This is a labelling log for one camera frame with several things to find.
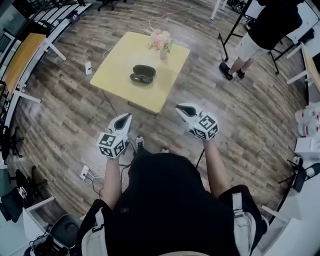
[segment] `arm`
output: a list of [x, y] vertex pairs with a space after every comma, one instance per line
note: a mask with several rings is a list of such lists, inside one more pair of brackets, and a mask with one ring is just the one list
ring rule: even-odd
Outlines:
[[230, 189], [230, 182], [214, 140], [204, 140], [203, 145], [211, 194], [218, 198], [223, 192]]
[[108, 158], [101, 198], [112, 210], [122, 193], [120, 176], [119, 158]]

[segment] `white shorts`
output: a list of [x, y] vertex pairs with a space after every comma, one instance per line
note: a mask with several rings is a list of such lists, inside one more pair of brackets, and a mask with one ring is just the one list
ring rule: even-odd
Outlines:
[[235, 51], [243, 62], [246, 62], [253, 56], [257, 57], [262, 54], [266, 54], [269, 52], [267, 49], [261, 48], [259, 45], [257, 45], [249, 36], [248, 33], [242, 37], [241, 41], [239, 44], [236, 46]]

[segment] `shoulder strap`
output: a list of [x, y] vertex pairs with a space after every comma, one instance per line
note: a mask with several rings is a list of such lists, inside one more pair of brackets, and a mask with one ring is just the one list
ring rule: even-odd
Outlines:
[[249, 256], [256, 235], [256, 221], [249, 212], [242, 208], [242, 195], [232, 195], [232, 206], [234, 213], [234, 240], [240, 256]]
[[108, 256], [105, 237], [105, 219], [101, 209], [95, 214], [95, 220], [96, 226], [91, 228], [82, 239], [82, 256]]

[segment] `power strip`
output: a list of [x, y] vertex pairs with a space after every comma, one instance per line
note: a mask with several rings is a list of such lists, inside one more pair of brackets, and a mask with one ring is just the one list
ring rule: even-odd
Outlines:
[[92, 65], [91, 65], [91, 61], [87, 62], [85, 64], [85, 74], [87, 76], [92, 76]]
[[87, 177], [89, 171], [90, 171], [90, 168], [88, 165], [83, 166], [82, 172], [80, 174], [80, 178], [84, 180]]

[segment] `black shirt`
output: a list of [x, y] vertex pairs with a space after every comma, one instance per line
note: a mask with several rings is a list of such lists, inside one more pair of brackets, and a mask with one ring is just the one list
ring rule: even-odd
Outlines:
[[185, 157], [170, 153], [141, 156], [132, 163], [129, 178], [114, 210], [102, 200], [94, 202], [78, 233], [78, 249], [89, 230], [85, 226], [92, 227], [94, 214], [103, 207], [109, 256], [179, 251], [239, 256], [232, 207], [232, 194], [239, 192], [243, 209], [256, 221], [253, 247], [262, 236], [262, 218], [248, 188], [235, 186], [216, 199], [204, 189], [198, 171]]
[[258, 0], [265, 8], [249, 30], [249, 36], [261, 48], [272, 50], [286, 35], [302, 25], [298, 7], [290, 0]]

